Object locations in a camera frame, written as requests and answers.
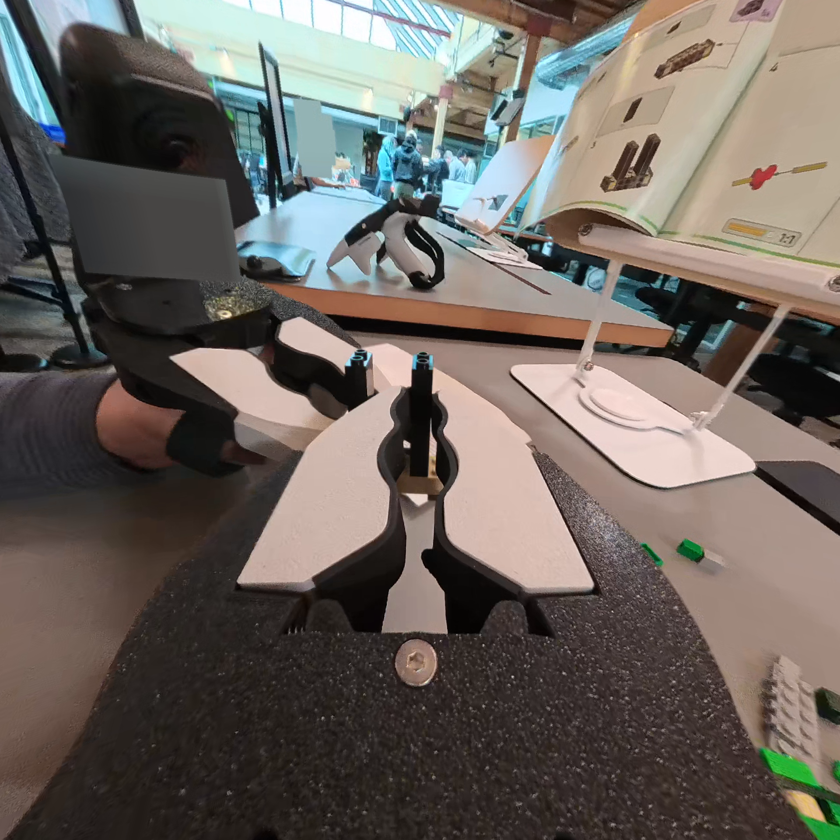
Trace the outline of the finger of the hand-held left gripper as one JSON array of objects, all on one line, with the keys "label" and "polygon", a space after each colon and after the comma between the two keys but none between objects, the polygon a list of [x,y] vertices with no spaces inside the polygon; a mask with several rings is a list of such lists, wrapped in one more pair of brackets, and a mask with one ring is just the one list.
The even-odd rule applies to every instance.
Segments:
[{"label": "finger of the hand-held left gripper", "polygon": [[301,452],[330,426],[302,394],[279,385],[247,350],[200,348],[171,360],[235,410],[239,447],[279,461],[286,448]]},{"label": "finger of the hand-held left gripper", "polygon": [[298,317],[279,325],[272,347],[270,370],[281,385],[307,397],[326,417],[338,419],[347,412],[348,342]]}]

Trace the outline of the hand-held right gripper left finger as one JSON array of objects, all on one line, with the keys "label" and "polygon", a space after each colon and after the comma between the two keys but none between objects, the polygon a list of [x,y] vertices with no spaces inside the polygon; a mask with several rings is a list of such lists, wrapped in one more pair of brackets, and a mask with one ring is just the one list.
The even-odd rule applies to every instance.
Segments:
[{"label": "hand-held right gripper left finger", "polygon": [[390,387],[303,453],[238,588],[338,602],[357,632],[379,633],[406,562],[397,480],[405,467],[407,389]]}]

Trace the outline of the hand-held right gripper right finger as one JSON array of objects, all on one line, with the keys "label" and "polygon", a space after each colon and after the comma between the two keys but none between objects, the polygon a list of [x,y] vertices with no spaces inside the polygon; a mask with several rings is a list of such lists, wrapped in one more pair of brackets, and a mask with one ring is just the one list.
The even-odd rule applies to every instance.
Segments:
[{"label": "hand-held right gripper right finger", "polygon": [[447,630],[477,633],[501,602],[595,593],[595,580],[529,438],[475,396],[432,406],[442,490],[423,563],[444,594]]}]

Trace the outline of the black tall brick column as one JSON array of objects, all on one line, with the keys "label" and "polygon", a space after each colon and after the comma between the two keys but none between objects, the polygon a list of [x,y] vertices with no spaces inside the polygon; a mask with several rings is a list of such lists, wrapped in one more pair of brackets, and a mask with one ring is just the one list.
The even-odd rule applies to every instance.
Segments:
[{"label": "black tall brick column", "polygon": [[409,390],[409,475],[427,478],[433,404],[434,358],[421,351],[414,355]]},{"label": "black tall brick column", "polygon": [[375,395],[373,355],[366,350],[354,351],[344,366],[345,405],[348,410],[367,402]]}]

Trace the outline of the tan studded plate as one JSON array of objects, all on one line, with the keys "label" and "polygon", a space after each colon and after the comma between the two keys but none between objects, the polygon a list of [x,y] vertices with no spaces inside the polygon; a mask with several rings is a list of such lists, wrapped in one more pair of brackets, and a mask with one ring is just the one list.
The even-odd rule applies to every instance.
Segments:
[{"label": "tan studded plate", "polygon": [[411,473],[411,458],[405,453],[404,469],[396,480],[399,492],[410,497],[436,498],[444,489],[444,484],[436,470],[436,455],[430,455],[427,462],[427,474],[415,476]]}]

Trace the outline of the person's left forearm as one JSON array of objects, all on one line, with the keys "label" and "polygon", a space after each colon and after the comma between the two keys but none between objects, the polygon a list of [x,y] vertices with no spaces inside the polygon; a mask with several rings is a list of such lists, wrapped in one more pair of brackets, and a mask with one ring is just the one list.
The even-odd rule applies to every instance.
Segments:
[{"label": "person's left forearm", "polygon": [[113,373],[1,375],[1,500],[132,480],[99,442],[97,411]]}]

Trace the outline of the grey desk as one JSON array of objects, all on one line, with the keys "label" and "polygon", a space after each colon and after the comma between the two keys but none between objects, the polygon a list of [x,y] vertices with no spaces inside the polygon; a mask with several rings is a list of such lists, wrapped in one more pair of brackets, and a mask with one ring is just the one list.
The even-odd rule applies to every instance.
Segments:
[{"label": "grey desk", "polygon": [[[430,347],[444,372],[499,406],[664,559],[717,659],[750,738],[774,655],[838,690],[838,536],[756,476],[677,490],[638,485],[525,392],[517,364],[575,351],[358,332],[364,345]],[[224,479],[172,469],[136,483],[2,502],[2,837],[58,770],[141,608],[268,468]],[[677,553],[718,553],[709,573]]]}]

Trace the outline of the person's left hand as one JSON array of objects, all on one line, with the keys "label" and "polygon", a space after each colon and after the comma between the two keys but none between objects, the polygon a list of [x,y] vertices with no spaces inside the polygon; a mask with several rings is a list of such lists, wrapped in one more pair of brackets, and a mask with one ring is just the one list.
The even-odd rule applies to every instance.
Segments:
[{"label": "person's left hand", "polygon": [[96,411],[100,446],[126,466],[144,471],[170,468],[175,461],[167,445],[182,410],[153,406],[129,394],[115,379]]}]

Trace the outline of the black flat pad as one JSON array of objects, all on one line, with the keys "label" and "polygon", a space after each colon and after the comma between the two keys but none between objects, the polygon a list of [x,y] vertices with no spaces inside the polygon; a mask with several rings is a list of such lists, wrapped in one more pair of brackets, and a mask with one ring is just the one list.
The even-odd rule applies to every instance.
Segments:
[{"label": "black flat pad", "polygon": [[253,240],[237,245],[237,254],[241,274],[263,282],[297,282],[317,258],[308,248]]}]

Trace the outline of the wooden table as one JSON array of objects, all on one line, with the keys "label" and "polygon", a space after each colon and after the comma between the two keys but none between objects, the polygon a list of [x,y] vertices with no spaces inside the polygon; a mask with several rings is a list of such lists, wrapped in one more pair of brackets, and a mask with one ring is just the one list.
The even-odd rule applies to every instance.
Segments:
[{"label": "wooden table", "polygon": [[542,269],[500,268],[455,242],[456,231],[433,219],[423,226],[441,244],[445,279],[414,289],[387,261],[366,276],[350,259],[327,267],[341,237],[372,209],[353,191],[301,193],[235,231],[253,240],[303,247],[316,254],[307,277],[279,283],[281,293],[330,316],[582,341],[599,296]]}]

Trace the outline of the spare hand-held gripper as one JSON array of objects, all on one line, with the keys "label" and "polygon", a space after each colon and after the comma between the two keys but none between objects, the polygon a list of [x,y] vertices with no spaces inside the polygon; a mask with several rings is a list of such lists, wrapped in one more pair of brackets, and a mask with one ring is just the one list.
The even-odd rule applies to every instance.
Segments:
[{"label": "spare hand-held gripper", "polygon": [[366,275],[371,261],[379,266],[390,259],[420,291],[430,291],[445,279],[445,253],[438,241],[420,224],[423,217],[435,219],[440,196],[393,198],[352,226],[336,244],[327,260],[332,268],[350,258]]}]

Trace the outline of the black computer monitor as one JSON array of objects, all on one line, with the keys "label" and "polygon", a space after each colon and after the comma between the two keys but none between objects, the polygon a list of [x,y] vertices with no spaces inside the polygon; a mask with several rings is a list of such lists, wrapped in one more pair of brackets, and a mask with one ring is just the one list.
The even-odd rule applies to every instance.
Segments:
[{"label": "black computer monitor", "polygon": [[276,56],[258,43],[259,63],[266,92],[266,115],[260,117],[264,133],[267,161],[267,195],[269,208],[275,209],[297,194],[294,182],[283,91],[280,83],[280,68]]}]

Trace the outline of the white book stand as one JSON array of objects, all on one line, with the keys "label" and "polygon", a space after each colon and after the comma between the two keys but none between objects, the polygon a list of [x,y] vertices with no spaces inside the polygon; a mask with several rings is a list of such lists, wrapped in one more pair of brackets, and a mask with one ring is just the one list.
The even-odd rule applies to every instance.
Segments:
[{"label": "white book stand", "polygon": [[[629,478],[676,489],[743,476],[753,459],[708,428],[793,309],[838,313],[838,269],[769,255],[740,255],[603,224],[578,234],[584,252],[608,260],[605,285],[577,361],[518,364],[511,377]],[[624,265],[665,273],[775,305],[769,324],[705,412],[684,415],[593,360],[606,304]]]}]

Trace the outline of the grey fabric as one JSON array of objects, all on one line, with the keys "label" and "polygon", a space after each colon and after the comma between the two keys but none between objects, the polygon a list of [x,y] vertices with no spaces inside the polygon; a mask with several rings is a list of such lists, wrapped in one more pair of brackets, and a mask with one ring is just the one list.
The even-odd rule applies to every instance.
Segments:
[{"label": "grey fabric", "polygon": [[[52,245],[70,243],[67,205],[49,157],[58,153],[40,125],[23,109],[11,88],[5,60],[1,60],[1,116]],[[5,150],[1,150],[1,278],[5,281],[25,259],[28,245],[38,237]]]}]

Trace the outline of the black tripod stand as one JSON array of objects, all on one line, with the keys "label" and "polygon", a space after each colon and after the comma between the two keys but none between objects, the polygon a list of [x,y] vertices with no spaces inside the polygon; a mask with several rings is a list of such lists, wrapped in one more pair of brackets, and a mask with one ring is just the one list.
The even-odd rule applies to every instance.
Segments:
[{"label": "black tripod stand", "polygon": [[[29,2],[2,2],[1,60],[5,60],[10,86],[21,106],[40,125],[59,153],[64,137],[49,83],[50,72],[55,66],[31,12]],[[39,372],[49,367],[65,370],[99,368],[108,360],[94,348],[84,333],[80,314],[67,287],[63,265],[59,261],[59,252],[68,250],[69,245],[52,245],[47,238],[44,223],[3,122],[1,130],[2,150],[5,150],[13,168],[38,237],[36,245],[27,246],[24,261],[1,282],[2,298],[22,298],[56,308],[73,333],[72,342],[59,347],[47,359],[32,353],[2,349],[2,372]]]}]

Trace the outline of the green brick with grey cap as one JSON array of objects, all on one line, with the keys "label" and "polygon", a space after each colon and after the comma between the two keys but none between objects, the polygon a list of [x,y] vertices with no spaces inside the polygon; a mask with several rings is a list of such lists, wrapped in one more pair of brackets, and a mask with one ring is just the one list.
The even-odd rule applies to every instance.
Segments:
[{"label": "green brick with grey cap", "polygon": [[709,573],[714,574],[726,568],[726,562],[722,556],[690,539],[683,539],[680,542],[677,553]]}]

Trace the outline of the white stand with booklet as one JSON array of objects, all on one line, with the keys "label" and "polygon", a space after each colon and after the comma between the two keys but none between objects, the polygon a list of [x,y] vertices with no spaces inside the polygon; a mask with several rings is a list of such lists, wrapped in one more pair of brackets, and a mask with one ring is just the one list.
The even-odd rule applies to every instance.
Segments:
[{"label": "white stand with booklet", "polygon": [[499,266],[528,264],[527,252],[504,238],[501,228],[533,184],[555,140],[555,135],[543,135],[505,143],[462,202],[455,222],[488,244],[473,249],[480,258]]}]

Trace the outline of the light grey studded plate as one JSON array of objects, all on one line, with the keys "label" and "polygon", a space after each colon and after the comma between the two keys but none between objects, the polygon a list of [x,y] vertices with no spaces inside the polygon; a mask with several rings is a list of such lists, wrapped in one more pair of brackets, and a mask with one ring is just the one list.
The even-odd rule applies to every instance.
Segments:
[{"label": "light grey studded plate", "polygon": [[814,689],[784,655],[775,658],[763,683],[763,719],[769,749],[804,763],[820,758]]}]

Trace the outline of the pile of green bricks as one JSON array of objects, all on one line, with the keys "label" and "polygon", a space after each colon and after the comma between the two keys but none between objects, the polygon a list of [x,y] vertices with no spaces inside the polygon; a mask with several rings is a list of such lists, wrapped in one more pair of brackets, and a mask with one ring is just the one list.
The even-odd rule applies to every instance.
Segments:
[{"label": "pile of green bricks", "polygon": [[820,732],[820,758],[804,763],[775,752],[766,745],[759,754],[780,785],[780,791],[801,819],[813,838],[839,838],[838,792],[827,788],[818,778],[823,761],[820,716],[815,693],[815,705]]}]

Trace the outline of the brick instruction booklet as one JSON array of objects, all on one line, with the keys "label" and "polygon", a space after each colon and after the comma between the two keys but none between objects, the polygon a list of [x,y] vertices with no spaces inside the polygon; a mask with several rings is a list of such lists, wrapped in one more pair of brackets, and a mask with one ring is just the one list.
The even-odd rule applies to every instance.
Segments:
[{"label": "brick instruction booklet", "polygon": [[836,269],[838,120],[838,2],[695,2],[585,79],[519,226]]}]

